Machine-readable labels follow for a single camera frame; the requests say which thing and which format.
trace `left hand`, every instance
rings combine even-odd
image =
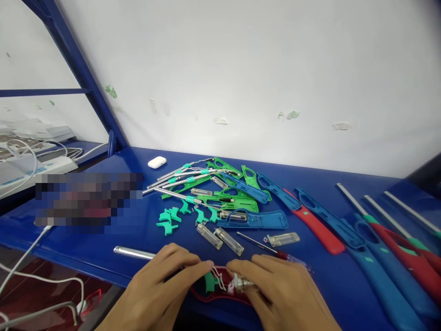
[[[181,267],[186,267],[164,282]],[[164,246],[133,277],[96,331],[172,330],[191,285],[213,267],[175,243]]]

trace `right hand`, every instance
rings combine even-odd
[[[227,268],[256,286],[245,290],[265,330],[340,330],[308,271],[268,255],[233,260]]]

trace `screwdriver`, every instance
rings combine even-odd
[[[296,257],[292,256],[291,254],[285,253],[281,250],[274,250],[272,248],[269,248],[268,246],[265,246],[264,244],[261,244],[260,242],[251,239],[250,237],[240,233],[240,232],[236,232],[238,235],[240,235],[241,237],[244,237],[245,239],[255,243],[258,247],[262,248],[262,249],[266,249],[268,251],[270,251],[271,253],[275,254],[279,259],[285,260],[285,261],[289,261],[289,262],[296,262],[296,263],[300,263],[301,265],[303,265],[306,270],[308,270],[308,272],[310,274],[313,274],[314,271],[312,270],[311,266],[305,262],[303,262],[302,260],[297,259]]]

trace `blue metal frame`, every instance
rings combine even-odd
[[[118,146],[125,148],[127,141],[121,131],[109,105],[93,78],[81,51],[72,36],[60,10],[54,0],[22,0],[44,23],[55,44],[72,70],[79,89],[51,90],[0,90],[0,97],[24,97],[36,95],[77,94],[83,93],[95,110],[107,132],[113,131]]]

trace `hand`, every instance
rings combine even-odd
[[[227,268],[256,286],[245,293],[265,330],[341,330],[308,271],[268,255],[233,260]]]
[[[164,282],[164,279],[186,267]],[[96,330],[172,330],[191,285],[213,267],[172,243],[133,276],[104,321]]]

